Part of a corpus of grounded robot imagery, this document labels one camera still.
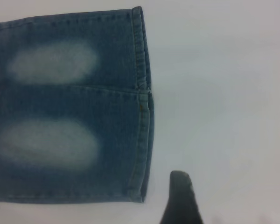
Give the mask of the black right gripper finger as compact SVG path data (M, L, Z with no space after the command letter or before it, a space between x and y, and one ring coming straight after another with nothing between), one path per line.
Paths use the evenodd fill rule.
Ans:
M183 171L172 171L169 197L161 224L203 224L190 176Z

